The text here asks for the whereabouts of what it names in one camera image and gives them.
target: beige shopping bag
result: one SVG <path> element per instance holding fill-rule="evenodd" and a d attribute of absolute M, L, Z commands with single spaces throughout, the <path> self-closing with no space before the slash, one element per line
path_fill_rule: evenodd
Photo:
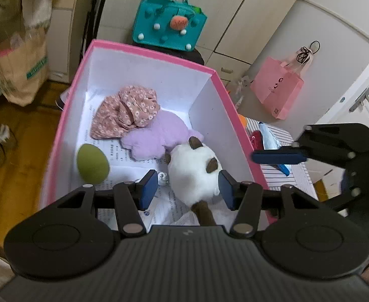
<path fill-rule="evenodd" d="M 25 40 L 14 49 L 10 39 L 0 44 L 0 86 L 8 101 L 25 106 L 48 78 L 48 57 L 43 28 L 21 33 L 20 37 Z"/>

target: green label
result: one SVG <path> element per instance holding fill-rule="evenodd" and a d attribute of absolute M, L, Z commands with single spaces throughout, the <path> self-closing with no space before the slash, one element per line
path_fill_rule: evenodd
<path fill-rule="evenodd" d="M 45 56 L 42 60 L 40 60 L 29 72 L 27 72 L 27 79 L 34 76 L 39 70 L 43 68 L 43 66 L 48 62 L 48 56 Z"/>

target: brown plush tail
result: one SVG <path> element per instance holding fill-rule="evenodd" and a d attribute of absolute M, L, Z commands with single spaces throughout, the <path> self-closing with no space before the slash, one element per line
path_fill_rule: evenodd
<path fill-rule="evenodd" d="M 191 211 L 193 211 L 196 214 L 200 226 L 217 225 L 206 201 L 199 201 L 195 203 L 194 205 L 191 206 Z"/>

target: teal handbag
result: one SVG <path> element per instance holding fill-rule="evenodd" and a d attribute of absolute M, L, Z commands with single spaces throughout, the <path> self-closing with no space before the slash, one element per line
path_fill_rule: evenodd
<path fill-rule="evenodd" d="M 193 51 L 207 16 L 187 0 L 142 0 L 133 28 L 133 41 L 169 49 Z"/>

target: white plush toy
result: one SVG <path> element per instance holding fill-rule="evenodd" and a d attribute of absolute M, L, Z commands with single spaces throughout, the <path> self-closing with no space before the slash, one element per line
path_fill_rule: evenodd
<path fill-rule="evenodd" d="M 194 136 L 176 146 L 168 162 L 169 183 L 176 197 L 191 207 L 200 225 L 213 225 L 205 200 L 219 194 L 218 174 L 222 170 L 215 153 Z"/>

